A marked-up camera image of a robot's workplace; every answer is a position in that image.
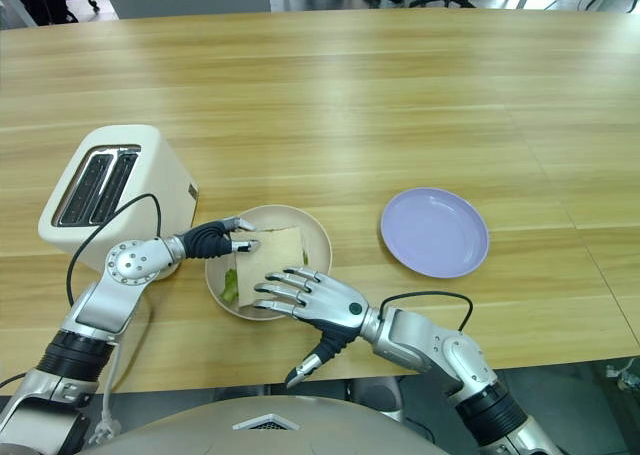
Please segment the purple plate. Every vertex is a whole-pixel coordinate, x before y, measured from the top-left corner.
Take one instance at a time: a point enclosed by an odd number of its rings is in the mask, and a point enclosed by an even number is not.
[[[487,225],[469,202],[439,188],[413,188],[391,199],[382,238],[400,263],[423,275],[461,277],[489,252]]]

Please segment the toaster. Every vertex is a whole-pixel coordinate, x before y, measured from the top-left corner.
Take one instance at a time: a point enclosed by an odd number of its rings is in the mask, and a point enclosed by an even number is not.
[[[198,186],[160,131],[149,125],[98,128],[85,137],[62,172],[40,216],[38,233],[72,254],[120,206],[144,193],[158,199],[162,236],[191,227]],[[109,249],[123,240],[155,237],[156,220],[153,200],[139,200],[113,218],[78,260],[102,273]]]

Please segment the plate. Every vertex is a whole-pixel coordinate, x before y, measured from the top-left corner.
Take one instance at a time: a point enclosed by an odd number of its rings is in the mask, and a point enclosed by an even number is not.
[[[307,266],[318,272],[329,273],[332,259],[329,235],[320,222],[304,210],[288,205],[262,205],[242,212],[238,216],[252,223],[257,230],[300,227],[302,247],[308,259]],[[275,320],[284,317],[284,315],[251,306],[240,308],[237,298],[228,304],[218,297],[218,294],[224,290],[225,273],[235,267],[234,256],[210,258],[205,262],[207,286],[215,301],[226,311],[247,320]]]
[[[489,231],[478,211],[439,188],[413,188],[393,197],[380,231],[400,263],[430,277],[466,275],[489,252]]]

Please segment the robotic hand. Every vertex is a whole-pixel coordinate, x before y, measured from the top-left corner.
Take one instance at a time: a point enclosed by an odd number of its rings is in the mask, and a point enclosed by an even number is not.
[[[370,307],[354,288],[308,268],[270,273],[255,287],[292,303],[258,300],[273,310],[322,331],[320,343],[286,378],[291,387],[333,358],[358,335],[373,352],[403,367],[426,372],[438,365],[456,382],[449,400],[484,455],[562,455],[538,423],[527,416],[484,360],[478,345],[459,331],[394,307]]]
[[[144,289],[162,270],[185,258],[259,248],[257,240],[230,240],[227,235],[237,229],[254,227],[230,217],[171,237],[129,240],[113,247],[100,281],[74,303],[40,363],[27,372],[0,413],[0,445],[29,447],[29,453],[44,455],[76,453],[90,423],[77,408],[88,405],[97,390],[98,377]]]

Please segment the bread slice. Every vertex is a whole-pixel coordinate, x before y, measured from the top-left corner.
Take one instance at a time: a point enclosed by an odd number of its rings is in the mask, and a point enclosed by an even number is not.
[[[237,232],[232,240],[260,240],[258,250],[236,254],[238,271],[238,305],[251,305],[259,298],[273,298],[268,293],[257,293],[253,287],[264,283],[270,272],[281,272],[285,267],[304,265],[302,231],[299,227],[264,232]]]

